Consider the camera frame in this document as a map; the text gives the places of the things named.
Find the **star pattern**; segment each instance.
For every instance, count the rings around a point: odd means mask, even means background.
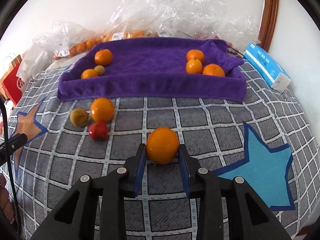
[[[294,210],[287,179],[292,160],[289,144],[270,149],[244,123],[244,158],[214,172],[225,179],[243,177],[273,211]]]
[[[18,123],[11,137],[13,137],[18,133],[20,134],[24,133],[28,138],[27,143],[29,143],[35,138],[43,135],[48,131],[47,128],[45,128],[42,124],[40,124],[36,120],[36,113],[39,109],[39,106],[42,104],[42,102],[43,100],[39,104],[34,106],[28,113],[24,113],[24,112],[17,113]],[[19,168],[22,149],[23,147],[19,148],[13,154],[16,175],[19,170],[18,168]]]

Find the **orange star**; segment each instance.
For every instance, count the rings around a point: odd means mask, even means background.
[[[34,108],[32,108],[29,111],[29,113],[18,112],[18,114],[17,114],[18,123],[16,126],[16,130],[11,135],[11,137],[16,135],[17,133],[20,133],[20,134],[24,133],[28,138],[27,143],[29,143],[33,139],[37,138],[40,135],[43,135],[44,133],[46,133],[48,131],[43,125],[41,125],[36,120],[36,113],[37,113],[38,108],[41,104],[42,104],[42,102],[37,104]],[[16,172],[19,167],[19,161],[20,161],[22,149],[23,149],[23,147],[19,148],[14,153],[14,166],[15,166]]]

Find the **blue tissue package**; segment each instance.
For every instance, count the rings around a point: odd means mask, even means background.
[[[273,89],[283,92],[290,84],[291,79],[288,74],[258,45],[250,43],[244,53],[244,57],[257,69]]]

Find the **clear plastic wrap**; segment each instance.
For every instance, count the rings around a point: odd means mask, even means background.
[[[255,17],[225,22],[223,0],[123,0],[103,31],[102,41],[139,37],[221,38],[240,51],[256,43]]]
[[[147,36],[159,13],[158,0],[122,0],[102,33],[102,41]]]
[[[38,44],[33,44],[27,51],[16,74],[25,83],[21,88],[23,92],[27,88],[31,78],[35,78],[38,73],[50,66],[52,55],[52,51],[47,52],[40,48]]]
[[[52,29],[53,33],[43,33],[33,39],[33,43],[44,51],[52,51],[53,59],[73,57],[101,42],[101,37],[94,31],[86,30],[73,22],[54,22]]]

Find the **white wall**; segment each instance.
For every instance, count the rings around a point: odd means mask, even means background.
[[[29,0],[11,22],[0,41],[0,64],[9,53],[21,54],[32,39],[51,30],[54,21],[74,21],[87,29],[102,31],[122,0]],[[255,15],[261,18],[263,0],[225,0],[226,19]]]
[[[291,77],[289,88],[320,143],[320,31],[297,0],[280,0],[269,53]],[[315,223],[319,213],[320,202],[305,226]]]

